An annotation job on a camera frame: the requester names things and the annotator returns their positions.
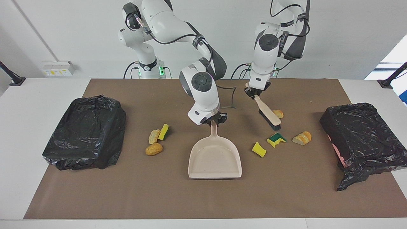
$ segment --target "hand brush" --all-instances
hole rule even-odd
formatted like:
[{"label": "hand brush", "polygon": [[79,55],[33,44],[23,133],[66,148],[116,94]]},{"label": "hand brush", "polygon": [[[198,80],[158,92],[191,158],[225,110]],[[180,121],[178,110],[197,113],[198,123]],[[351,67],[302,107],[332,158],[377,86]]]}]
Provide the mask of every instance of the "hand brush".
[{"label": "hand brush", "polygon": [[254,100],[258,106],[258,112],[267,121],[267,123],[273,128],[274,131],[281,129],[281,120],[274,114],[272,110],[261,101],[258,95],[254,96]]}]

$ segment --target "white table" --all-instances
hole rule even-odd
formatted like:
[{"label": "white table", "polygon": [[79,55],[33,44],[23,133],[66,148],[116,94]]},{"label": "white table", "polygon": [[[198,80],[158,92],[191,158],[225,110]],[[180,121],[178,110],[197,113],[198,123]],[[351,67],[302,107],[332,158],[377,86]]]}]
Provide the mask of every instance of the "white table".
[{"label": "white table", "polygon": [[[340,80],[352,103],[374,105],[403,145],[407,107],[376,81]],[[403,228],[407,218],[290,218],[207,220],[22,220],[45,173],[45,145],[89,79],[27,79],[0,97],[0,228]],[[392,171],[407,196],[407,169]]]}]

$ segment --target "brown paper mat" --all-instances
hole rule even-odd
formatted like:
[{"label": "brown paper mat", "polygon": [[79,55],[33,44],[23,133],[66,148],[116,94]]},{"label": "brown paper mat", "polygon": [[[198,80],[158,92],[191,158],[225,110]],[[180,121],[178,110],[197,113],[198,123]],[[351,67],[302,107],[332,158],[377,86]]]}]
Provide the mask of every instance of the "brown paper mat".
[{"label": "brown paper mat", "polygon": [[[328,106],[350,101],[336,79],[272,79],[261,97],[284,112],[281,135],[289,142],[272,148],[274,131],[243,92],[246,81],[221,80],[238,86],[237,107],[224,109],[228,120],[219,135],[233,141],[243,175],[235,180],[190,180],[192,146],[210,133],[187,117],[193,99],[178,80],[92,79],[84,97],[103,94],[119,100],[127,113],[123,151],[117,165],[105,170],[58,171],[49,166],[25,219],[172,219],[172,218],[362,218],[407,217],[407,200],[390,172],[336,192],[343,172],[319,124]],[[219,89],[221,105],[231,90]],[[164,151],[146,156],[147,138],[163,123],[172,134]],[[302,131],[312,141],[291,139]],[[258,141],[264,158],[251,152]]]}]

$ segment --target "beige dustpan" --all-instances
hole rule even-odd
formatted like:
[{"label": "beige dustpan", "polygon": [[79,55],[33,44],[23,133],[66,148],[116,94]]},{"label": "beige dustpan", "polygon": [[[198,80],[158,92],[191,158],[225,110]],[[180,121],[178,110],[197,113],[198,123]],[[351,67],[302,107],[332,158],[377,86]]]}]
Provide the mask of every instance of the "beige dustpan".
[{"label": "beige dustpan", "polygon": [[197,179],[239,178],[242,164],[236,146],[218,136],[217,126],[211,123],[210,136],[199,140],[189,156],[188,175]]}]

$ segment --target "green indicator light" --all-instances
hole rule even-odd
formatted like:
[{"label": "green indicator light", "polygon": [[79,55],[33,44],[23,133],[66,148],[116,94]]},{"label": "green indicator light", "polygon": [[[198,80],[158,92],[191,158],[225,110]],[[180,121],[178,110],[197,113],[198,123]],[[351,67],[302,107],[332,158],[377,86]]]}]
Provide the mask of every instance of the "green indicator light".
[{"label": "green indicator light", "polygon": [[272,75],[272,76],[273,76],[273,77],[277,76],[277,72],[278,72],[278,71],[273,72],[273,75]]},{"label": "green indicator light", "polygon": [[164,69],[162,67],[158,67],[160,70],[160,75],[164,75]]}]

